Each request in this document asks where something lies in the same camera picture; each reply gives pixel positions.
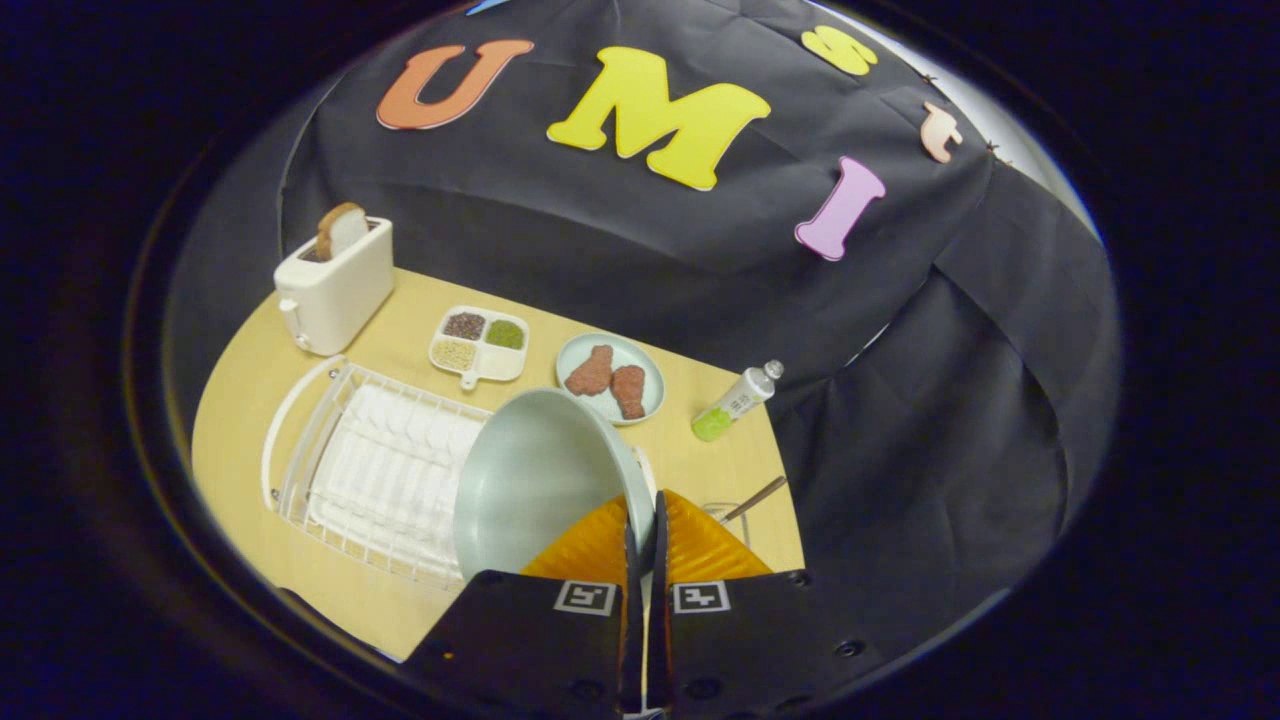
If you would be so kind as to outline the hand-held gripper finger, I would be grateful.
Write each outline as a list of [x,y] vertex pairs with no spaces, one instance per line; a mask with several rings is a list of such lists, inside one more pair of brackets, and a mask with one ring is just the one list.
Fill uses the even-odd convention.
[[668,719],[797,719],[887,656],[827,580],[746,568],[746,546],[673,491],[655,498],[649,702]]
[[623,496],[520,571],[476,574],[401,664],[470,717],[620,717],[639,706],[643,602]]

